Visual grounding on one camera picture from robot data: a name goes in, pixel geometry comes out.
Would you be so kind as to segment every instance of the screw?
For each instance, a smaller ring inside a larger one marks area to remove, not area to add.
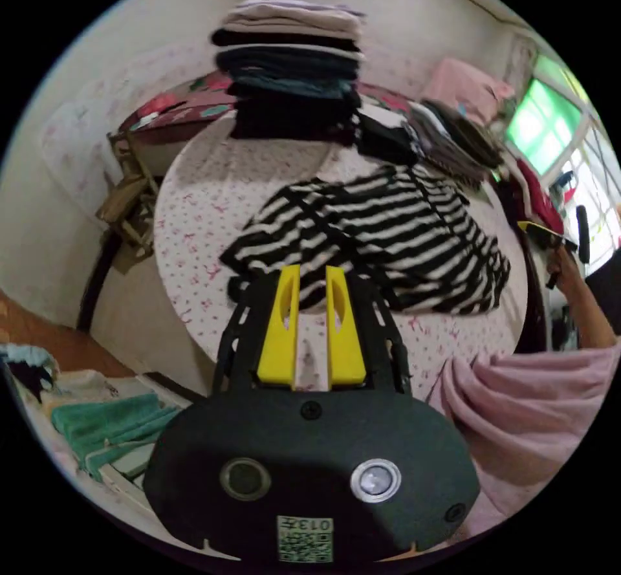
[[[308,400],[302,405],[300,413],[305,420],[316,420],[321,415],[321,405],[314,400]]]
[[[459,521],[464,516],[465,512],[466,512],[465,504],[453,504],[453,506],[451,506],[446,511],[446,514],[444,515],[444,520],[447,523],[455,523],[456,521]]]

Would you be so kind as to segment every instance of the white tablecloth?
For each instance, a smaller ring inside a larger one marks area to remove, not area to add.
[[[401,120],[378,107],[365,105],[363,111],[388,125]],[[219,256],[249,218],[286,184],[313,176],[347,180],[378,166],[336,144],[232,140],[227,136],[233,123],[229,113],[188,142],[166,174],[155,212],[155,254],[164,288],[191,337],[214,361],[234,308],[226,294],[232,272]],[[421,400],[447,358],[512,353],[526,314],[527,276],[518,240],[498,205],[467,195],[474,219],[484,232],[497,235],[511,275],[500,307],[489,314],[394,314],[408,348],[413,395]],[[325,308],[318,307],[300,315],[299,388],[327,387],[326,356]]]

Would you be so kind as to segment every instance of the person's arm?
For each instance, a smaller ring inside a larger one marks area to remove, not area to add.
[[[614,347],[618,340],[591,289],[582,279],[574,257],[561,247],[550,255],[548,271],[558,273],[557,286],[567,298],[584,349]]]

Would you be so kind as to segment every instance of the green window screen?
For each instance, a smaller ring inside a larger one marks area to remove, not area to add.
[[[533,80],[507,129],[507,139],[543,176],[571,141],[580,118],[573,103]]]
[[[562,87],[572,91],[577,97],[579,97],[579,99],[587,104],[589,103],[589,97],[587,96],[587,93],[584,91],[584,88],[576,79],[574,74],[570,70],[563,68],[560,64],[557,64],[555,61],[551,60],[547,56],[539,55],[539,57],[537,58],[537,63],[535,64],[535,73],[538,72],[547,75],[550,79],[554,80]]]

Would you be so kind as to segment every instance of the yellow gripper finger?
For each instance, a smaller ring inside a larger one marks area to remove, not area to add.
[[[341,268],[325,268],[325,289],[328,310],[328,387],[360,385],[367,371],[349,302],[345,272]],[[335,315],[338,315],[340,321],[338,329]]]
[[[280,273],[257,369],[257,377],[262,383],[294,388],[299,309],[300,266],[286,266]]]

